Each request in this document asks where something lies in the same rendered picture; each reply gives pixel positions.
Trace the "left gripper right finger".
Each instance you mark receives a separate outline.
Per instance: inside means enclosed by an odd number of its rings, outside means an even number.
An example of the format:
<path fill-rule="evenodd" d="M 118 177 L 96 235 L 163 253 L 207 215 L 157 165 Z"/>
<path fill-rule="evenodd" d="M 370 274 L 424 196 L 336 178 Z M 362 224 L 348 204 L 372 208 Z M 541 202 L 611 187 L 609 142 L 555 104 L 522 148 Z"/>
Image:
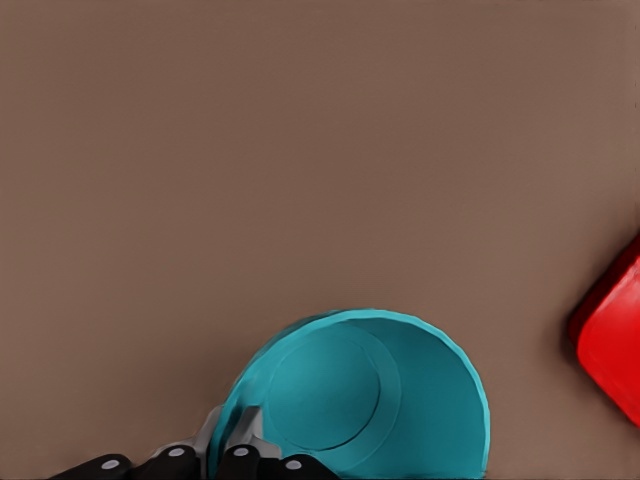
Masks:
<path fill-rule="evenodd" d="M 215 480 L 342 480 L 311 455 L 284 457 L 278 445 L 262 436 L 261 408 L 247 407 L 225 444 Z"/>

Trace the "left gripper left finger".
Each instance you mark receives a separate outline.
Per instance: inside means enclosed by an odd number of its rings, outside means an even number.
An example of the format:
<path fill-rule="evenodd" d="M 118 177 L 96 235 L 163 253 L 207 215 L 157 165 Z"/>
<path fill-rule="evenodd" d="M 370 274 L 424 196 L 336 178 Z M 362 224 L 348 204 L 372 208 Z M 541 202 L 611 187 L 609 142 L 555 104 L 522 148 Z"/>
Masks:
<path fill-rule="evenodd" d="M 47 480 L 206 480 L 209 445 L 222 411 L 214 407 L 198 432 L 159 447 L 140 464 L 123 454 L 94 457 Z"/>

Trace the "teal bowl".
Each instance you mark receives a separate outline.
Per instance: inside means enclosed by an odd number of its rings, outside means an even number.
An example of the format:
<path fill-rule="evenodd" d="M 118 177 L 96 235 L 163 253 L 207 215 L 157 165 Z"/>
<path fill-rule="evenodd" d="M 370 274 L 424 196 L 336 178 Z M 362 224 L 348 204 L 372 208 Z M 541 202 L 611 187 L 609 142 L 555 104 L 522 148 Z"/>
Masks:
<path fill-rule="evenodd" d="M 490 411 L 481 379 L 454 341 L 411 315 L 334 310 L 277 333 L 223 404 L 211 468 L 253 406 L 265 441 L 343 478 L 476 479 L 486 471 Z"/>

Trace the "red tray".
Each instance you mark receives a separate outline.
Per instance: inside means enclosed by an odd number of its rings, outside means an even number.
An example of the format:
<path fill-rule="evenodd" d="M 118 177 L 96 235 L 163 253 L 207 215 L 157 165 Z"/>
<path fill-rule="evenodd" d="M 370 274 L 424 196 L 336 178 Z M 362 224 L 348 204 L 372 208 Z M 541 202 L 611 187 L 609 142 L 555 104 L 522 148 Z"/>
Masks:
<path fill-rule="evenodd" d="M 640 428 L 640 232 L 580 300 L 567 334 L 582 369 Z"/>

